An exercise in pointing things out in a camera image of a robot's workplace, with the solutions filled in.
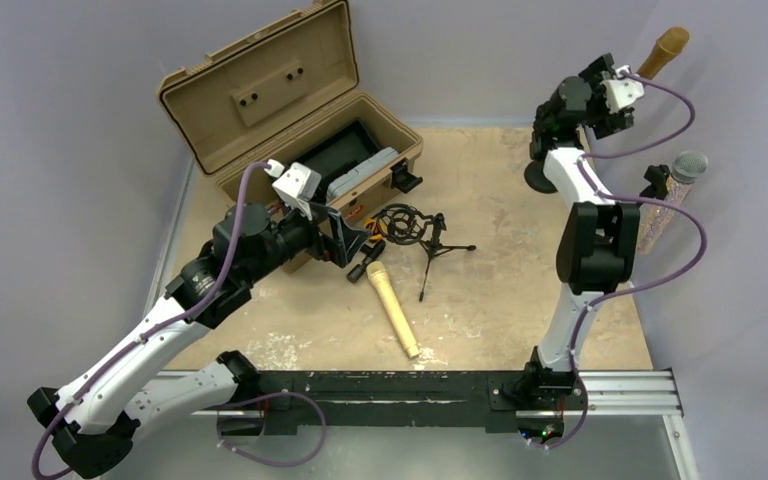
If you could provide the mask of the cream microphone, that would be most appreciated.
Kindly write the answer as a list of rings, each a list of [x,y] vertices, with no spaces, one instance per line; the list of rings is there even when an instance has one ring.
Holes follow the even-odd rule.
[[[418,342],[392,287],[386,267],[380,261],[373,261],[368,265],[366,275],[382,303],[407,358],[415,359],[420,353]]]

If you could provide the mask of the black tripod microphone stand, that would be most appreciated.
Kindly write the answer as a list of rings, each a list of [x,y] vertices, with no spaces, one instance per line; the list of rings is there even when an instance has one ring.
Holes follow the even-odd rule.
[[[426,266],[418,296],[419,302],[424,301],[431,263],[434,259],[456,250],[472,252],[477,249],[474,244],[445,245],[442,242],[441,235],[447,230],[446,219],[442,212],[426,215],[414,206],[393,203],[383,207],[372,219],[375,228],[385,241],[398,246],[418,244],[425,252]]]

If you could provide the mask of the brown microphone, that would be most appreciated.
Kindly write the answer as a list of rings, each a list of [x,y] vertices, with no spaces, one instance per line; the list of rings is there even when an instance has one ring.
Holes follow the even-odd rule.
[[[636,74],[653,80],[672,60],[679,56],[690,40],[690,33],[680,26],[667,29],[655,42],[647,58],[638,67]]]

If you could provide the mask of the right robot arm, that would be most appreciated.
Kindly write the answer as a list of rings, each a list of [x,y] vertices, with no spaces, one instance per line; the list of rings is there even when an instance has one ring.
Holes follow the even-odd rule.
[[[499,391],[511,402],[556,400],[577,389],[580,349],[598,300],[631,275],[639,207],[608,199],[583,157],[580,136],[583,127],[612,135],[632,126],[632,105],[643,89],[625,86],[621,76],[627,70],[615,68],[613,56],[605,53],[561,80],[536,109],[524,179],[537,192],[559,194],[569,211],[555,260],[559,300],[522,376]]]

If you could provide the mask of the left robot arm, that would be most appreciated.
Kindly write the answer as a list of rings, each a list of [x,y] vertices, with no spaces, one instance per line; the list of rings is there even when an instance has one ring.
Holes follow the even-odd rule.
[[[172,383],[151,387],[150,381],[249,302],[256,282],[303,253],[344,267],[368,238],[366,229],[324,205],[310,214],[291,210],[279,221],[260,204],[230,208],[198,256],[111,352],[69,384],[29,396],[45,429],[42,444],[56,450],[68,473],[93,479],[172,420],[208,407],[267,402],[260,372],[237,351]]]

